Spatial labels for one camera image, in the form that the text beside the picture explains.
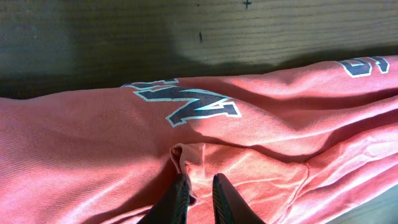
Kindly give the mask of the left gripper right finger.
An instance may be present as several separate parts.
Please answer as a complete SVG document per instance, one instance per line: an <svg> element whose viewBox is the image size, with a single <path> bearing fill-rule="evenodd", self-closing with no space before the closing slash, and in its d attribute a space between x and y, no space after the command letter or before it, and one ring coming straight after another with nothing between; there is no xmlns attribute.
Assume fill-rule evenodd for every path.
<svg viewBox="0 0 398 224"><path fill-rule="evenodd" d="M224 174L214 176L212 196L216 224L265 224Z"/></svg>

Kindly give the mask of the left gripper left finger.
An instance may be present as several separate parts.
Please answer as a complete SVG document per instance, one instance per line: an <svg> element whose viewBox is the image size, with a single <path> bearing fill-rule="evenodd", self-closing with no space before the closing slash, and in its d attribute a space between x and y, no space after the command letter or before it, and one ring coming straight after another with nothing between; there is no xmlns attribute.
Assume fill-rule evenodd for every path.
<svg viewBox="0 0 398 224"><path fill-rule="evenodd" d="M186 224L189 190L187 177L178 174L164 196L137 224Z"/></svg>

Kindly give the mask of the red t-shirt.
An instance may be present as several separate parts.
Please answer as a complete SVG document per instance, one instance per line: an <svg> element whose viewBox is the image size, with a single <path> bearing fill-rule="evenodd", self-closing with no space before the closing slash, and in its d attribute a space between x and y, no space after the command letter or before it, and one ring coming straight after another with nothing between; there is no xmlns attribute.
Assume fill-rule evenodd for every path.
<svg viewBox="0 0 398 224"><path fill-rule="evenodd" d="M397 57L1 100L2 223L137 223L177 174L266 223L326 223L397 184Z"/></svg>

